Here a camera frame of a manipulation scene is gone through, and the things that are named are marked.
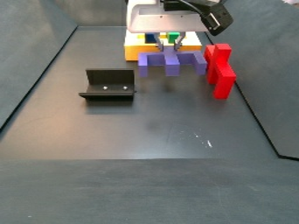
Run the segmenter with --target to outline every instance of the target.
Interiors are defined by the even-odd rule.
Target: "gray table surface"
[[[132,104],[77,96],[87,67],[136,71],[124,31],[77,29],[1,133],[1,222],[296,224],[299,164],[276,158],[235,88],[216,101],[191,68],[157,67]]]
[[[239,91],[215,100],[191,66],[180,77],[151,67],[140,79],[124,36],[124,27],[76,30],[1,133],[0,158],[275,158]],[[133,102],[85,102],[87,68],[133,68]]]

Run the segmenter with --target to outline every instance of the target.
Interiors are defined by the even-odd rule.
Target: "red block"
[[[208,62],[207,79],[209,84],[216,84],[213,97],[227,99],[234,86],[236,75],[231,69],[230,59],[231,47],[228,44],[207,45],[204,59]]]

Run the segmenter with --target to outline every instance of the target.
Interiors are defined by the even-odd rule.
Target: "purple block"
[[[137,59],[139,75],[147,76],[148,66],[164,66],[167,76],[180,74],[180,65],[192,65],[196,74],[205,74],[207,61],[201,52],[176,52],[172,46],[165,46],[163,52],[140,52]]]

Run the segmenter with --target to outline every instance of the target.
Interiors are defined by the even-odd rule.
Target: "gray wall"
[[[0,0],[0,129],[76,24],[49,0]]]
[[[124,0],[52,0],[76,21],[85,26],[125,25]]]
[[[299,10],[282,0],[230,0],[235,23],[213,43],[232,46],[238,84],[282,156],[299,158]]]

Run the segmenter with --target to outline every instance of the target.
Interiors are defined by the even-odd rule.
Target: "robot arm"
[[[129,0],[131,32],[205,32],[217,35],[232,23],[220,0]]]

